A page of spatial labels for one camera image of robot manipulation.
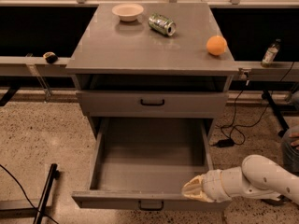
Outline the person's hand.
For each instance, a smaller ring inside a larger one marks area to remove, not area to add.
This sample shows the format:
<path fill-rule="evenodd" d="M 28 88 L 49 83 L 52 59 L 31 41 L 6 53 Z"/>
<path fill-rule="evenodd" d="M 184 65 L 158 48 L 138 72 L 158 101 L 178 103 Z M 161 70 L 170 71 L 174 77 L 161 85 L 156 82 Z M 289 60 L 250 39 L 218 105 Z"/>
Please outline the person's hand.
<path fill-rule="evenodd" d="M 291 133 L 289 135 L 291 138 L 291 147 L 294 147 L 295 149 L 299 150 L 299 132 Z"/>

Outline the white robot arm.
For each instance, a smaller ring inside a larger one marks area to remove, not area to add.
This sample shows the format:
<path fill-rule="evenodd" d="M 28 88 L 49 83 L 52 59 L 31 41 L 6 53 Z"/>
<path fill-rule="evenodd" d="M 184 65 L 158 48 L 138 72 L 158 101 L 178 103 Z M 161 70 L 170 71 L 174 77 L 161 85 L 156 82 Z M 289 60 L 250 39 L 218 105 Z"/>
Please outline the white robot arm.
<path fill-rule="evenodd" d="M 264 156 L 249 155 L 240 166 L 194 177 L 181 192 L 186 198 L 207 203 L 228 202 L 234 197 L 261 200 L 283 195 L 299 204 L 299 177 Z"/>

